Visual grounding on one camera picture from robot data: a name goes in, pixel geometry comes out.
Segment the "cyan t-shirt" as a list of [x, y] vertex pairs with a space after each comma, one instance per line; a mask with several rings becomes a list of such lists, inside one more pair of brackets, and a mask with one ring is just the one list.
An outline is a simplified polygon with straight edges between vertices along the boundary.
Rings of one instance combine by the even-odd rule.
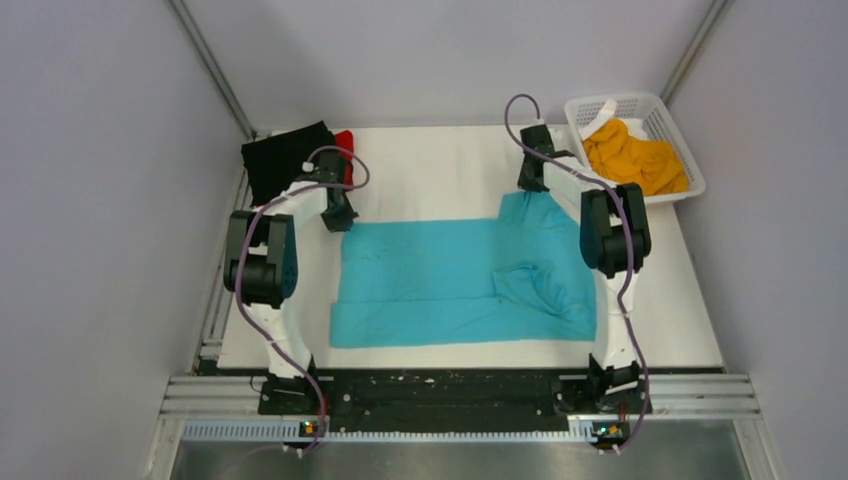
[[578, 237], [547, 193], [507, 194], [494, 218], [359, 224], [341, 245], [330, 343], [590, 342], [596, 290]]

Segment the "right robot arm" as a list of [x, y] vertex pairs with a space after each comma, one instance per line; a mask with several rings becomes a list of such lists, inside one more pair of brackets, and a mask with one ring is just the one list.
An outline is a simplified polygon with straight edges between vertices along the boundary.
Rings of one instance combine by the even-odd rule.
[[579, 251], [595, 284], [596, 333], [582, 388], [557, 400], [569, 411], [625, 417], [644, 404], [643, 359], [632, 340], [631, 313], [638, 273], [652, 249], [645, 201], [634, 183], [597, 175], [567, 151], [558, 151], [544, 124], [521, 129], [524, 152], [517, 180], [527, 191], [550, 192], [567, 202], [579, 226]]

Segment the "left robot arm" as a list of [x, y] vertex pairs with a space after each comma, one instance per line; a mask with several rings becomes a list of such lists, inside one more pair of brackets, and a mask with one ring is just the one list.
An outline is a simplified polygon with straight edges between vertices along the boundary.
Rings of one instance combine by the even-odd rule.
[[323, 152], [303, 169], [303, 175], [268, 202], [230, 215], [223, 283], [267, 352], [264, 394], [283, 399], [297, 414], [325, 416], [328, 408], [313, 355], [286, 304], [299, 280], [296, 235], [314, 219], [330, 232], [345, 232], [357, 214], [347, 198], [354, 187], [347, 180], [349, 160]]

